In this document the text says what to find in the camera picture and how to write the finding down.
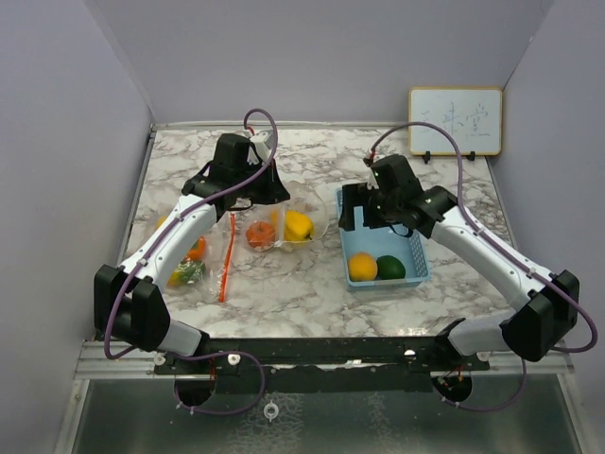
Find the clear zip top bag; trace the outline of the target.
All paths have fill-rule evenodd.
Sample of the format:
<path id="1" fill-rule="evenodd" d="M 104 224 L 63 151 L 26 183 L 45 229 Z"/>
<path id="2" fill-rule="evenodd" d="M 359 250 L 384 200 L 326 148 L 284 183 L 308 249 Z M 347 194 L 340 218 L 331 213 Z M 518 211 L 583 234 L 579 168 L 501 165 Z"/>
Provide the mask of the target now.
<path id="1" fill-rule="evenodd" d="M 229 268 L 231 265 L 233 245 L 236 234 L 235 214 L 230 213 L 223 217 L 210 232 L 202 235 L 206 240 L 206 254 L 201 260 L 206 272 L 201 281 L 193 285 L 172 288 L 174 291 L 184 292 L 185 289 L 194 289 L 205 299 L 224 303 Z"/>

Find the yellow bell pepper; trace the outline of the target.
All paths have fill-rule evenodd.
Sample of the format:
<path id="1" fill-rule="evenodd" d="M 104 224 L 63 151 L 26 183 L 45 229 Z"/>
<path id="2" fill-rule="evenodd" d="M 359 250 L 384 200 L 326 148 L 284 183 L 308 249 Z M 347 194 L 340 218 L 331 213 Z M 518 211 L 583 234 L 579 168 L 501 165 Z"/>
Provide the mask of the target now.
<path id="1" fill-rule="evenodd" d="M 310 240 L 315 233 L 313 220 L 304 213 L 287 210 L 285 213 L 284 240 L 302 242 Z"/>

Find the bumpy red orange tangerine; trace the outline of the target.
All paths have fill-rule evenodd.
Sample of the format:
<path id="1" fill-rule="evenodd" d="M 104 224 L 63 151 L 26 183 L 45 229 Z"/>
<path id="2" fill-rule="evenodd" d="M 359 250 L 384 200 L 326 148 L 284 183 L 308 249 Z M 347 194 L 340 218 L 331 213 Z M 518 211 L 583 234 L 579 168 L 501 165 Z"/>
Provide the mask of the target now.
<path id="1" fill-rule="evenodd" d="M 266 221 L 253 222 L 246 231 L 246 239 L 250 247 L 266 250 L 273 246 L 276 238 L 274 227 Z"/>

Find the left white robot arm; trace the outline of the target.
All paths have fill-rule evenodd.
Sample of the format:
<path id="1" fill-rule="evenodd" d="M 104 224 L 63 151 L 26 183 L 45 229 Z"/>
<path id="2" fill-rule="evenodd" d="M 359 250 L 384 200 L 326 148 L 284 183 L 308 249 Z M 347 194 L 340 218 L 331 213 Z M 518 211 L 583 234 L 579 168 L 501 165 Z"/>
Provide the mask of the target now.
<path id="1" fill-rule="evenodd" d="M 120 265 L 96 272 L 95 327 L 105 341 L 174 354 L 191 374 L 206 367 L 206 333 L 172 319 L 163 291 L 194 243 L 238 200 L 253 205 L 289 200 L 275 164 L 277 144 L 274 131 L 221 134 L 213 159 L 184 183 L 175 207 L 144 245 Z"/>

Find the yellow orange peach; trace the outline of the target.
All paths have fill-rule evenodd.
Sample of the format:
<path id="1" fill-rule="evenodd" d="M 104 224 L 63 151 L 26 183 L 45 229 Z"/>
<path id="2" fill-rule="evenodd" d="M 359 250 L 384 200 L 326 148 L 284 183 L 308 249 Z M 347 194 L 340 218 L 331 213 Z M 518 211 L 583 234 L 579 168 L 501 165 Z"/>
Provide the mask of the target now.
<path id="1" fill-rule="evenodd" d="M 353 282 L 373 281 L 378 274 L 378 265 L 368 253 L 355 253 L 348 260 L 349 278 Z"/>

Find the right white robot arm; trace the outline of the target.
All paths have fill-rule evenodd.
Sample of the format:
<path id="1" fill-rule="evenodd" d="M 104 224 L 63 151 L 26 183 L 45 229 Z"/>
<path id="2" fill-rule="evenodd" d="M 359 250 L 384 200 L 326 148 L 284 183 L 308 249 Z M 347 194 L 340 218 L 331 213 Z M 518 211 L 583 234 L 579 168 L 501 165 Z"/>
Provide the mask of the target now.
<path id="1" fill-rule="evenodd" d="M 576 325 L 579 279 L 573 273 L 554 274 L 527 259 L 461 208 L 445 187 L 424 189 L 402 155 L 376 161 L 371 173 L 368 183 L 341 187 L 339 228 L 354 229 L 357 208 L 366 228 L 401 224 L 461 257 L 511 308 L 490 317 L 458 319 L 444 328 L 434 347 L 441 368 L 455 370 L 468 356 L 488 351 L 512 351 L 537 362 Z"/>

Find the green yellow mango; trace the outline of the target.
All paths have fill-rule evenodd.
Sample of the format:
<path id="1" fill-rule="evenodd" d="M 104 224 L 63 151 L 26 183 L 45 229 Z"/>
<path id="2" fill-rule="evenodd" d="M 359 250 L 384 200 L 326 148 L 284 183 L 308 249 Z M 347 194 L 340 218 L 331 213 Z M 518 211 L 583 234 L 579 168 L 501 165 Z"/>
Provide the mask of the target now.
<path id="1" fill-rule="evenodd" d="M 188 286 L 201 281 L 206 272 L 202 261 L 183 260 L 172 272 L 167 285 L 172 288 Z"/>

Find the orange bell pepper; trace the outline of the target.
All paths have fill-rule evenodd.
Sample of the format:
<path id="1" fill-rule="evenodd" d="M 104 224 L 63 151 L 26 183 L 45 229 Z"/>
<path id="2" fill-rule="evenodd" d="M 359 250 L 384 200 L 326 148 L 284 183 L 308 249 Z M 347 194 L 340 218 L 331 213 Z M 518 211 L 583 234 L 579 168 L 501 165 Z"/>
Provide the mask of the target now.
<path id="1" fill-rule="evenodd" d="M 274 228 L 277 228 L 280 224 L 280 213 L 273 211 L 270 215 L 271 224 Z"/>

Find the clear zip bag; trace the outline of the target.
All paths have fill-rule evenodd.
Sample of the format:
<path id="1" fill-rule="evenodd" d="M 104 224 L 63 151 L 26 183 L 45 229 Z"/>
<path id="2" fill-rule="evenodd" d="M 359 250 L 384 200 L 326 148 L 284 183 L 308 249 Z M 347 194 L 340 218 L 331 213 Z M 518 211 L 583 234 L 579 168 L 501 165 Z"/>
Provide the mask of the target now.
<path id="1" fill-rule="evenodd" d="M 287 201 L 251 208 L 244 216 L 242 232 L 254 251 L 294 251 L 321 239 L 328 228 L 326 204 L 309 185 L 288 182 Z"/>
<path id="2" fill-rule="evenodd" d="M 201 281 L 193 285 L 172 288 L 174 291 L 184 292 L 185 289 L 194 289 L 205 299 L 224 303 L 229 268 L 231 265 L 233 245 L 236 234 L 235 214 L 230 213 L 223 217 L 210 232 L 202 235 L 206 240 L 206 254 L 201 260 L 206 272 Z"/>

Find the orange tomato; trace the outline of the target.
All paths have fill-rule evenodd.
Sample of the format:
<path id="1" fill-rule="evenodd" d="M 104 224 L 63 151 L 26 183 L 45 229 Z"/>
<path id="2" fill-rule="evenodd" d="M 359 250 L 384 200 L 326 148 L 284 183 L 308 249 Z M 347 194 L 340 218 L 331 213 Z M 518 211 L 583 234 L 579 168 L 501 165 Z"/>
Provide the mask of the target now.
<path id="1" fill-rule="evenodd" d="M 201 236 L 189 249 L 185 258 L 192 261 L 201 261 L 206 254 L 206 249 L 206 240 L 203 236 Z"/>

